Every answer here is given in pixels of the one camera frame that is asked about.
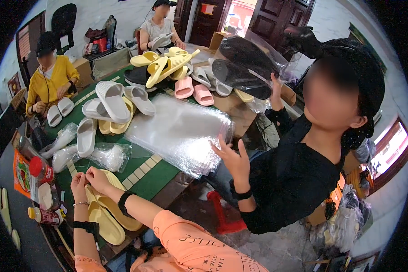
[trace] yellow slide sandal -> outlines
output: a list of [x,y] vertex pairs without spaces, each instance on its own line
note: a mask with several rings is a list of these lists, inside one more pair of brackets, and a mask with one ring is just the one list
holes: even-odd
[[136,67],[150,65],[153,61],[160,59],[160,56],[155,52],[148,51],[139,56],[134,56],[130,59],[130,63]]
[[187,66],[185,65],[182,68],[179,68],[174,73],[172,73],[169,77],[172,80],[182,80],[183,78],[185,78],[186,73],[187,73]]
[[100,236],[113,245],[120,245],[125,240],[125,231],[118,222],[104,209],[97,198],[90,192],[89,185],[85,186],[86,196],[89,200],[89,221],[100,225]]
[[173,47],[169,48],[169,52],[165,53],[164,56],[165,57],[175,57],[175,56],[178,56],[178,55],[184,55],[185,56],[187,54],[189,54],[187,51],[185,51],[185,50],[183,50],[183,49],[181,49],[179,47],[173,46]]
[[[101,171],[103,171],[106,174],[107,179],[113,186],[126,191],[126,189],[124,188],[124,185],[122,185],[122,183],[118,180],[118,178],[112,172],[104,170],[104,169],[102,169]],[[104,208],[108,209],[110,213],[115,217],[115,219],[125,229],[128,229],[129,231],[136,231],[142,227],[142,223],[140,223],[139,221],[123,215],[120,208],[118,207],[118,204],[116,204],[111,198],[99,193],[93,187],[88,186],[88,189],[95,196],[98,203]]]
[[162,80],[159,80],[160,75],[162,74],[163,68],[165,68],[165,65],[168,61],[169,61],[168,57],[161,57],[160,59],[148,65],[147,71],[148,73],[150,73],[150,77],[147,80],[147,84],[146,84],[148,89],[153,87],[154,84],[162,81]]
[[245,92],[243,92],[243,91],[241,91],[241,90],[234,89],[234,92],[235,92],[235,93],[237,94],[237,96],[239,96],[240,99],[241,99],[243,102],[245,102],[245,103],[252,102],[252,101],[254,100],[254,96],[248,95],[247,93],[245,93]]
[[133,106],[133,103],[131,103],[130,100],[128,100],[125,96],[123,96],[122,99],[124,100],[125,105],[127,106],[128,110],[130,111],[131,117],[130,117],[130,120],[125,124],[117,124],[114,122],[110,123],[109,130],[110,132],[115,133],[115,134],[121,134],[127,130],[128,126],[130,125],[131,118],[133,118],[133,114],[136,111],[136,107]]
[[186,55],[186,56],[179,55],[175,57],[170,57],[168,59],[168,67],[162,71],[162,73],[159,76],[159,79],[155,83],[161,82],[167,76],[174,73],[179,68],[185,66],[186,63],[188,63],[191,58],[192,58],[192,55]]

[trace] chair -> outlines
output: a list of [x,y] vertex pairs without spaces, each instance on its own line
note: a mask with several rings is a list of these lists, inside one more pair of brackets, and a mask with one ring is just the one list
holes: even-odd
[[213,203],[214,209],[216,211],[216,216],[219,220],[219,226],[216,227],[217,233],[223,235],[246,229],[246,224],[242,219],[234,222],[227,222],[227,218],[225,217],[225,213],[222,209],[221,199],[221,196],[216,191],[207,193],[207,200]]
[[138,55],[142,55],[143,51],[141,49],[141,32],[137,29],[135,32],[135,36],[136,36],[136,42],[137,42],[137,53]]

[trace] wooden door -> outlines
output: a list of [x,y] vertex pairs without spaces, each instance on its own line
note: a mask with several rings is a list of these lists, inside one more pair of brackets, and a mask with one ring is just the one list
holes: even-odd
[[290,60],[283,31],[289,24],[306,26],[314,4],[315,0],[258,0],[249,29]]
[[189,42],[209,47],[213,32],[221,30],[230,5],[230,0],[198,0]]
[[192,0],[177,0],[177,6],[174,13],[174,27],[182,41],[185,40],[187,22],[189,20]]

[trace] plastic bottle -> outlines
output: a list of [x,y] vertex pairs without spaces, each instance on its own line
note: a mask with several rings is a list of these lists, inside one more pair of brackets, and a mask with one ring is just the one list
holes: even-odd
[[49,225],[60,225],[62,223],[63,218],[60,214],[60,210],[55,212],[52,211],[44,211],[38,207],[27,209],[27,214],[29,215],[30,219],[34,219],[36,222],[40,224],[49,224]]
[[29,171],[33,177],[36,177],[39,184],[53,183],[53,168],[45,163],[40,157],[33,157],[29,164]]

